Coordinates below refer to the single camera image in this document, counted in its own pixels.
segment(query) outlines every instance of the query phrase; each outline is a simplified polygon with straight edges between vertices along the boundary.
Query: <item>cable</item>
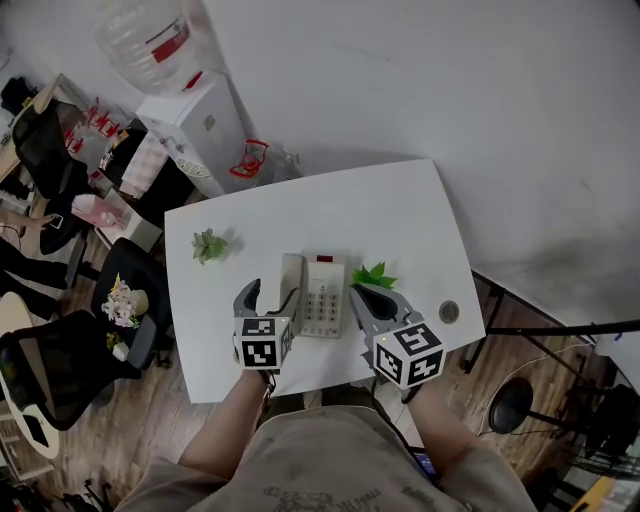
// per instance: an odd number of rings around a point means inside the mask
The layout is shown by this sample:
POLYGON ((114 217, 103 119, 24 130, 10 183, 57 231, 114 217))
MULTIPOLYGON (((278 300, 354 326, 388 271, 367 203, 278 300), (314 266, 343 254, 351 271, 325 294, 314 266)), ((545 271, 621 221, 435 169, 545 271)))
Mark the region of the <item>cable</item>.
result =
MULTIPOLYGON (((591 345, 589 343, 575 343, 573 345, 569 345, 568 347, 565 347, 563 349, 560 350, 556 350, 554 352, 554 354, 561 354, 562 352, 566 352, 567 350, 570 350, 572 348, 576 348, 576 347, 590 347, 591 345)), ((498 394, 498 391, 500 391, 500 388, 502 387, 502 385, 507 382, 507 379, 509 377, 511 377, 514 373, 519 372, 520 370, 522 370, 525 366, 528 366, 530 364, 533 363, 537 363, 538 361, 542 361, 543 359, 546 359, 547 357, 549 357, 549 355, 544 355, 541 357, 538 357, 536 359, 532 359, 531 361, 527 361, 526 363, 524 363, 523 365, 518 366, 518 368, 516 368, 515 370, 513 370, 512 372, 510 372, 503 380, 502 382, 498 385, 498 387, 496 388, 495 392, 493 393, 493 395, 491 395, 491 398, 489 399, 489 403, 487 404, 487 407, 484 410, 484 413, 482 414, 482 421, 480 422, 480 427, 478 428, 478 433, 476 434, 476 437, 480 437, 481 435, 484 434, 488 434, 489 432, 492 432, 491 430, 487 431, 487 432, 482 432, 482 427, 484 426, 484 420, 487 417, 487 413, 489 412, 489 409, 491 408, 491 402, 493 402, 493 399, 496 397, 496 395, 498 394)))

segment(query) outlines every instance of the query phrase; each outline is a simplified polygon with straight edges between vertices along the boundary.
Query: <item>wooden floor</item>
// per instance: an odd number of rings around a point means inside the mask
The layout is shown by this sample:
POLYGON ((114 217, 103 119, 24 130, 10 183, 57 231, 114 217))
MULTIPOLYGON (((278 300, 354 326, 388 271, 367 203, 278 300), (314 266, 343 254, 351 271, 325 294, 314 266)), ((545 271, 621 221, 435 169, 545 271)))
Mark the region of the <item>wooden floor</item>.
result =
MULTIPOLYGON (((28 256, 41 257, 36 242, 37 236, 28 234, 23 240, 23 252, 28 256)), ((66 252, 59 251, 52 259, 66 261, 66 252)), ((86 259, 91 260, 95 268, 100 268, 106 253, 97 237, 91 234, 86 259)), ((52 296, 59 293, 38 285, 34 287, 46 290, 52 296)), ((483 283, 478 282, 477 289, 486 321, 495 299, 489 296, 488 287, 483 283)), ((93 283, 80 278, 73 290, 60 293, 63 313, 88 308, 92 290, 93 283)), ((546 321, 524 306, 505 299, 495 325, 540 326, 546 325, 546 321)), ((555 338, 545 343, 559 350, 577 341, 555 338)), ((526 361, 543 354, 524 338, 494 337, 488 340, 471 375, 465 375, 460 370, 461 363, 474 347, 475 344, 449 355, 442 380, 453 410, 477 432, 483 413, 505 376, 526 361)), ((590 375, 600 379, 605 360, 594 355, 587 347, 571 349, 564 352, 562 357, 577 368, 578 354, 589 356, 590 375)), ((177 460, 212 412, 213 406, 192 405, 189 402, 177 350, 173 352, 172 361, 173 365, 168 370, 152 367, 139 381, 117 382, 111 404, 102 409, 90 407, 71 430, 62 434, 60 454, 53 461, 55 471, 37 480, 38 488, 44 495, 81 493, 84 480, 92 478, 98 484, 109 482, 112 486, 112 502, 117 503, 135 487, 153 456, 177 460)), ((549 358, 528 365, 517 375, 527 377, 532 383, 535 391, 534 409, 550 415, 554 415, 561 406, 564 393, 574 378, 549 358)), ((519 431, 549 429, 553 427, 527 420, 519 431)), ((488 430, 485 422, 482 431, 488 430)), ((522 478, 530 476, 536 465, 552 453, 558 443, 549 433, 522 436, 487 434, 483 439, 494 442, 522 478)), ((16 445, 16 456, 25 469, 38 464, 35 459, 39 456, 26 442, 16 445)))

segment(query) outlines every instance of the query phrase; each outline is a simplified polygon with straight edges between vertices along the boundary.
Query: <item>flower bouquet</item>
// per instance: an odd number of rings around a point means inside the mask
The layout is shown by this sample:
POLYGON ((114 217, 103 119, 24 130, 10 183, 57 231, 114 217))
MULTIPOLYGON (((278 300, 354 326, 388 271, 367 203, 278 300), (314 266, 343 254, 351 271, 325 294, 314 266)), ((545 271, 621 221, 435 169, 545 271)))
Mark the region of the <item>flower bouquet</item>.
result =
POLYGON ((132 290, 127 283, 116 276, 116 282, 111 288, 107 302, 102 304, 101 310, 106 313, 109 320, 118 327, 140 327, 138 315, 143 314, 149 308, 149 299, 143 290, 132 290))

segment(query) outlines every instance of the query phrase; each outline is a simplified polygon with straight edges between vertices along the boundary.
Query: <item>person's leg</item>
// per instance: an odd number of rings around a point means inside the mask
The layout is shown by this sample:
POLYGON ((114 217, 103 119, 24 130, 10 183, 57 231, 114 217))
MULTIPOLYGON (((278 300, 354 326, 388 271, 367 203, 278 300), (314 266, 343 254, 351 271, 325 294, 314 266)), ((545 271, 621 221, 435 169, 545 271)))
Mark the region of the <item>person's leg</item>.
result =
POLYGON ((302 393, 296 393, 294 395, 278 396, 269 400, 265 413, 258 421, 258 426, 262 425, 265 421, 275 418, 280 414, 286 414, 288 412, 297 412, 304 410, 304 398, 302 393))
POLYGON ((67 289, 66 264, 27 258, 3 238, 0 238, 0 268, 29 281, 60 290, 67 289))
POLYGON ((14 292, 20 295, 29 311, 44 320, 50 320, 53 313, 58 309, 58 302, 53 297, 32 290, 0 270, 0 295, 4 295, 7 292, 14 292))

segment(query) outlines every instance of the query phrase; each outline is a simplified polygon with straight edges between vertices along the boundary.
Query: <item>green leaf plant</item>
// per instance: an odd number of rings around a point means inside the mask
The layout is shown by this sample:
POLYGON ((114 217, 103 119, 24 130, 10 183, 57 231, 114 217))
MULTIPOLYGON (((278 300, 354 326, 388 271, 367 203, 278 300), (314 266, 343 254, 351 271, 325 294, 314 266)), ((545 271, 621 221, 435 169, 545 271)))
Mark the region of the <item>green leaf plant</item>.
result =
POLYGON ((211 228, 202 233, 194 233, 193 237, 193 259, 197 259, 201 265, 208 260, 218 259, 229 245, 224 238, 214 236, 211 228))
POLYGON ((397 279, 395 277, 388 277, 384 275, 384 261, 378 263, 371 270, 367 270, 364 265, 360 270, 353 271, 353 283, 354 284, 375 284, 377 286, 382 286, 383 288, 387 288, 388 290, 393 289, 393 283, 395 283, 397 279))

